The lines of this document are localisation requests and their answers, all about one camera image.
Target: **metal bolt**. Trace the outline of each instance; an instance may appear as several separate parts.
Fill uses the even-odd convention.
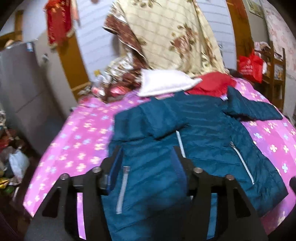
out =
[[[229,181],[233,181],[235,178],[234,178],[233,175],[231,175],[231,174],[227,174],[227,175],[226,175],[226,179],[229,180]]]
[[[69,174],[67,174],[67,173],[64,173],[64,174],[62,174],[62,175],[60,175],[60,179],[62,179],[62,180],[66,180],[67,178],[69,178],[70,176],[69,176]]]
[[[102,170],[102,168],[100,168],[100,167],[94,167],[93,169],[92,169],[92,172],[93,173],[98,173],[98,172],[100,172]]]
[[[194,171],[195,173],[202,173],[202,172],[203,172],[203,169],[200,168],[200,167],[195,167],[195,168],[193,168],[193,171]]]

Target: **wall picture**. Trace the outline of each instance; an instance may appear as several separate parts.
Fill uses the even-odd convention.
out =
[[[259,0],[247,0],[249,11],[261,18],[264,18],[264,13]]]

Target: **teal jacket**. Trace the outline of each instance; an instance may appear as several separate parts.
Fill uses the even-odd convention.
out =
[[[242,118],[264,121],[282,116],[273,105],[250,101],[232,87],[227,101],[179,92],[118,113],[109,153],[121,145],[123,166],[130,171],[125,192],[120,195],[121,171],[115,189],[102,198],[112,239],[180,240],[190,198],[170,160],[172,147],[179,145],[176,130],[186,157],[196,167],[220,177],[234,175],[259,216],[272,210],[288,192],[276,168],[240,123]],[[208,237],[215,232],[216,205],[213,194]]]

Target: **bed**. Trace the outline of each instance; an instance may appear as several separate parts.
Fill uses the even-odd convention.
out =
[[[268,102],[249,82],[238,78],[235,80],[236,89],[244,97]],[[107,147],[113,133],[114,115],[148,100],[138,97],[137,92],[132,91],[119,102],[104,104],[96,98],[90,98],[80,104],[41,158],[24,199],[26,210],[34,216],[47,192],[62,173],[76,176],[99,166],[108,156]],[[283,120],[249,121],[243,124],[254,143],[276,167],[289,192],[280,204],[261,218],[269,234],[295,206],[296,196],[289,181],[296,173],[296,130],[285,117]],[[85,238],[81,194],[78,194],[77,209],[79,234],[81,238]]]

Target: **gray refrigerator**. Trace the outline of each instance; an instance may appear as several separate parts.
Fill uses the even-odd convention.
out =
[[[0,52],[0,105],[8,126],[43,155],[65,120],[50,95],[32,43],[17,43]]]

